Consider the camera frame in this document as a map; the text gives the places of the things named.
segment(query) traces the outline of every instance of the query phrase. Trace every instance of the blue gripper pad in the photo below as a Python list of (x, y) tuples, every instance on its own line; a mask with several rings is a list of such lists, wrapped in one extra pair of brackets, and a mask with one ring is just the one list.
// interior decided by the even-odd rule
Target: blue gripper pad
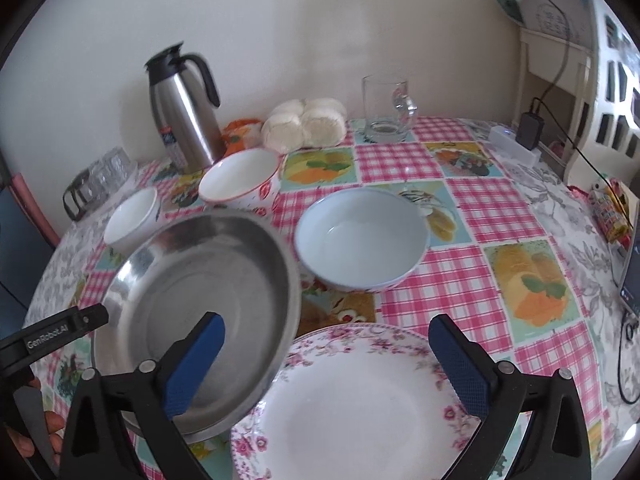
[[(163, 381), (162, 407), (169, 420), (187, 411), (224, 342), (223, 319), (218, 314), (207, 312), (185, 339), (174, 343), (174, 345), (191, 344), (188, 348), (180, 348), (184, 353), (182, 358), (172, 364), (173, 371)], [(173, 348), (174, 346), (169, 348), (165, 356)]]
[(429, 345), (467, 413), (484, 420), (492, 391), (497, 388), (494, 361), (479, 344), (469, 341), (447, 314), (431, 319)]

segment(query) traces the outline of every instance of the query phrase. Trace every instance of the glass cup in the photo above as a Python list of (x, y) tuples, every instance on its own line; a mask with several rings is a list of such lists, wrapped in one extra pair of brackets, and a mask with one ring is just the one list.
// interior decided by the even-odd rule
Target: glass cup
[(107, 188), (109, 193), (113, 194), (119, 190), (131, 176), (131, 161), (121, 147), (109, 150), (102, 156), (100, 161), (109, 175)]
[(418, 107), (408, 95), (408, 82), (395, 74), (368, 75), (362, 79), (362, 100), (370, 142), (402, 142), (414, 125)]
[(82, 179), (78, 186), (78, 197), (84, 201), (84, 208), (87, 211), (98, 208), (106, 198), (106, 190), (96, 178), (90, 174)]

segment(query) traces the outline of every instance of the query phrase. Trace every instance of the mug handle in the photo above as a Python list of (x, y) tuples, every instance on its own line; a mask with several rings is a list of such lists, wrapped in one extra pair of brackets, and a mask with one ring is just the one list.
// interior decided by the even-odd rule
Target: mug handle
[(415, 118), (418, 115), (418, 107), (414, 100), (403, 93), (400, 88), (396, 88), (394, 91), (394, 107), (398, 111), (398, 120), (402, 126), (407, 130), (413, 128)]
[[(71, 196), (71, 199), (74, 201), (74, 204), (76, 205), (76, 209), (78, 210), (77, 213), (72, 212), (70, 207), (68, 206), (68, 203), (66, 200), (67, 195)], [(62, 194), (62, 205), (65, 207), (66, 215), (69, 218), (71, 218), (73, 222), (81, 221), (85, 211), (78, 204), (78, 200), (76, 200), (76, 195), (74, 194), (73, 190), (70, 187), (66, 188), (65, 192)]]

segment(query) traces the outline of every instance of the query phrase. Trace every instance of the thermos lid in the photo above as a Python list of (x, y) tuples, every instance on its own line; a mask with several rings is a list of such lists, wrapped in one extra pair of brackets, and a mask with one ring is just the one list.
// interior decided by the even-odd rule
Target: thermos lid
[(167, 47), (162, 52), (158, 52), (145, 63), (146, 71), (149, 72), (149, 84), (155, 85), (163, 79), (174, 76), (183, 68), (180, 62), (180, 47), (184, 42), (176, 43)]

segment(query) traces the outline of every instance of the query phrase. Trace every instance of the white bowl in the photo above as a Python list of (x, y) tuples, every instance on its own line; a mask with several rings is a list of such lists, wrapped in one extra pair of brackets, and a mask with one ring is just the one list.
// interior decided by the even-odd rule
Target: white bowl
[(415, 269), (430, 231), (412, 202), (361, 187), (331, 193), (307, 209), (294, 243), (302, 264), (329, 287), (379, 292)]
[(280, 191), (279, 166), (280, 157), (271, 150), (243, 150), (213, 165), (202, 177), (198, 193), (209, 204), (265, 216)]
[(155, 187), (146, 187), (131, 195), (111, 215), (104, 230), (104, 243), (129, 257), (162, 227), (161, 206)]

